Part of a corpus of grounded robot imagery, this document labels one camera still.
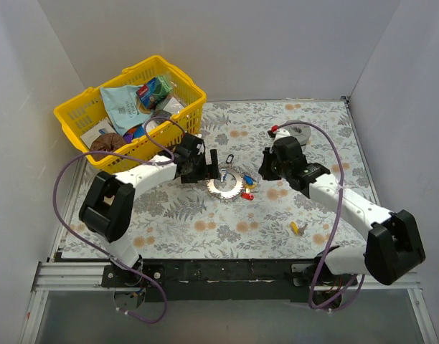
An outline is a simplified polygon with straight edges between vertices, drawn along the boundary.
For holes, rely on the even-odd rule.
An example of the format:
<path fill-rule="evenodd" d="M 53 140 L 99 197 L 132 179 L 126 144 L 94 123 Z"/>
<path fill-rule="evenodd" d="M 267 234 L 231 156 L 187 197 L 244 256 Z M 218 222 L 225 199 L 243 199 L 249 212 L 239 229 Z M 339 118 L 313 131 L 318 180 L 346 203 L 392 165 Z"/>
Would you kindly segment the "blue key tag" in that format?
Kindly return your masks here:
<path fill-rule="evenodd" d="M 244 174 L 243 178 L 246 180 L 247 183 L 252 181 L 252 177 L 247 175 L 246 173 Z"/>

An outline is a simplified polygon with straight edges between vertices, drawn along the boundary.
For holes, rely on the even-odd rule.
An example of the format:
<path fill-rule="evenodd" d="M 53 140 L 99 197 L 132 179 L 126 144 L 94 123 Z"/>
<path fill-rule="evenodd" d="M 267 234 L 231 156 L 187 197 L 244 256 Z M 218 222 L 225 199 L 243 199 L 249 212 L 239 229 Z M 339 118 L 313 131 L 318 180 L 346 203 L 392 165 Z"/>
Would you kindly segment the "yellow key tag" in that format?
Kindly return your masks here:
<path fill-rule="evenodd" d="M 256 187 L 256 183 L 253 180 L 243 179 L 243 185 L 245 188 L 254 189 Z"/>

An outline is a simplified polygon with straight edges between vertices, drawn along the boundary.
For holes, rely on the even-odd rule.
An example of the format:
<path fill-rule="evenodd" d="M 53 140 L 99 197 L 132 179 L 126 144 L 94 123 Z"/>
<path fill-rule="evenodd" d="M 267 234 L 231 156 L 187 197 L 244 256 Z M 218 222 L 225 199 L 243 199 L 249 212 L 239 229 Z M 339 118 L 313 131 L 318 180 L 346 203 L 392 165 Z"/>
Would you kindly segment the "red key tag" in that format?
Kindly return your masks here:
<path fill-rule="evenodd" d="M 240 194 L 240 197 L 243 198 L 243 199 L 246 199 L 248 201 L 252 201 L 254 199 L 254 196 L 251 193 L 248 193 L 248 192 L 242 192 Z"/>

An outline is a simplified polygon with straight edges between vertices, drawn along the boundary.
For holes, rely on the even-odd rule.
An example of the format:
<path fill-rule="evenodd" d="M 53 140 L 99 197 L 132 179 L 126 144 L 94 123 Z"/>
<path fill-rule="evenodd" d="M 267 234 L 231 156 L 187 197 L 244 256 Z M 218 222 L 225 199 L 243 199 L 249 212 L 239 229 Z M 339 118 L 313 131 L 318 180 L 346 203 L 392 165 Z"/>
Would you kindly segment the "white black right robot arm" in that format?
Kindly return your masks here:
<path fill-rule="evenodd" d="M 266 181 L 284 179 L 307 199 L 338 214 L 366 240 L 363 247 L 331 248 L 315 259 L 315 278 L 330 285 L 342 274 L 368 274 L 391 285 L 425 261 L 415 217 L 406 210 L 383 208 L 355 191 L 342 188 L 319 163 L 308 163 L 298 139 L 279 133 L 263 151 L 259 174 Z"/>

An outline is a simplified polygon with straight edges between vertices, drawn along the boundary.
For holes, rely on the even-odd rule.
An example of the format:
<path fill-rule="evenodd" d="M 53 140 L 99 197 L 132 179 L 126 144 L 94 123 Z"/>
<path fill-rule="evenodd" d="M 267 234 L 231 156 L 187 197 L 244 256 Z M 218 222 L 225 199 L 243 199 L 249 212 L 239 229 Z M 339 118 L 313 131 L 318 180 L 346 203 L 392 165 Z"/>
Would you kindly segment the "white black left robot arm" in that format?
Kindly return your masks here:
<path fill-rule="evenodd" d="M 134 201 L 157 186 L 179 179 L 197 183 L 220 177 L 217 151 L 206 157 L 204 140 L 186 133 L 181 142 L 163 148 L 151 160 L 127 171 L 98 173 L 79 211 L 79 219 L 104 246 L 105 255 L 119 266 L 118 278 L 133 287 L 142 280 L 142 269 L 136 263 L 141 255 L 127 234 Z"/>

